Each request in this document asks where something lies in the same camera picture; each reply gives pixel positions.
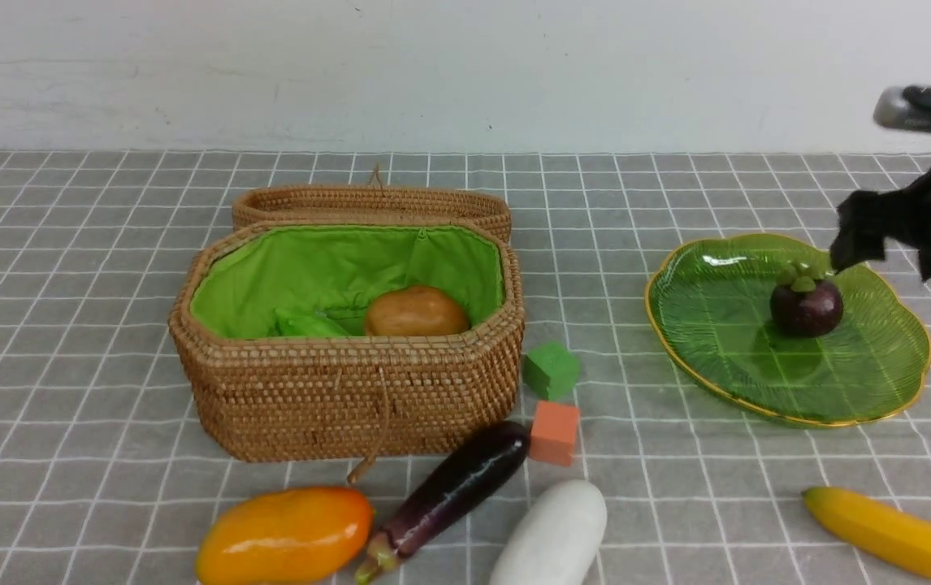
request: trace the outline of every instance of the toy fruit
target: toy fruit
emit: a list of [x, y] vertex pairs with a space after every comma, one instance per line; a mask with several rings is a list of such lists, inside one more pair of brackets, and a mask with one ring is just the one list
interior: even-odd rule
[[792, 262], [780, 271], [769, 299], [773, 322], [786, 336], [819, 337], [833, 331], [844, 315], [841, 292], [825, 271]]
[[[354, 573], [370, 585], [409, 560], [462, 516], [469, 514], [513, 477], [527, 459], [530, 436], [519, 422], [480, 429], [432, 471], [368, 541], [365, 560]], [[429, 583], [439, 583], [430, 575]]]
[[357, 490], [319, 486], [255, 496], [224, 512], [198, 548], [201, 585], [313, 583], [364, 548], [373, 510]]
[[839, 487], [814, 487], [801, 496], [834, 536], [931, 580], [931, 522]]
[[365, 336], [454, 336], [469, 328], [461, 305], [425, 284], [386, 292], [365, 313]]

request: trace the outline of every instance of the green glass plate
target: green glass plate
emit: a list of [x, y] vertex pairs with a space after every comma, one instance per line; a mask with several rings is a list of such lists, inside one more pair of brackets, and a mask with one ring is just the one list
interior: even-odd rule
[[777, 421], [847, 427], [917, 402], [931, 337], [865, 264], [832, 276], [844, 316], [826, 336], [783, 336], [769, 298], [785, 263], [826, 252], [777, 234], [697, 240], [650, 278], [645, 305], [667, 353], [704, 388]]

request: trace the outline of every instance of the yellow banana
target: yellow banana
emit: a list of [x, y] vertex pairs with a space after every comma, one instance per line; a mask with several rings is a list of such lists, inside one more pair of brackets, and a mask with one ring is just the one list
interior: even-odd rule
[[812, 487], [801, 496], [834, 536], [931, 580], [931, 522], [839, 487]]

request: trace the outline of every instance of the basket handle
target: basket handle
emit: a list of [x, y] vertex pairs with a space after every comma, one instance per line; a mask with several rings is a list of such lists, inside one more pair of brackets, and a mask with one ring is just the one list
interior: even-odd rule
[[[378, 173], [378, 170], [379, 167], [378, 164], [376, 164], [376, 173]], [[387, 376], [383, 373], [382, 366], [379, 367], [379, 382], [383, 385], [383, 425], [379, 427], [379, 433], [375, 437], [375, 442], [373, 442], [369, 454], [365, 455], [361, 463], [358, 463], [357, 466], [346, 475], [346, 482], [350, 485], [357, 483], [361, 476], [368, 473], [368, 470], [375, 464], [375, 458], [378, 456], [379, 450], [383, 447], [384, 442], [387, 441], [387, 433], [390, 431], [390, 390], [387, 389]], [[336, 375], [336, 386], [338, 385], [339, 375]]]
[[379, 195], [382, 196], [381, 199], [383, 199], [383, 204], [387, 210], [401, 211], [403, 214], [408, 214], [408, 210], [400, 205], [397, 205], [397, 203], [395, 203], [395, 201], [390, 197], [387, 197], [387, 192], [385, 192], [385, 189], [383, 188], [383, 175], [379, 173], [380, 164], [381, 163], [379, 162], [375, 164], [375, 167], [372, 169], [371, 176], [368, 177], [368, 182], [365, 182], [365, 186], [372, 186], [372, 183], [375, 183], [375, 186], [377, 186]]

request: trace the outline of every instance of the wicker basket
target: wicker basket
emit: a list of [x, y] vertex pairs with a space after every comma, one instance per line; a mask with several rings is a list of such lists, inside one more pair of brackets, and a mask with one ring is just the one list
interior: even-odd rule
[[203, 249], [169, 316], [203, 428], [244, 462], [446, 453], [517, 400], [524, 297], [517, 255], [465, 219], [348, 218], [340, 225], [455, 225], [500, 252], [504, 303], [460, 336], [225, 340], [190, 312], [213, 263], [279, 226], [256, 222]]
[[287, 185], [242, 193], [232, 204], [235, 229], [268, 219], [468, 219], [508, 243], [513, 218], [505, 201], [469, 190], [377, 185]]

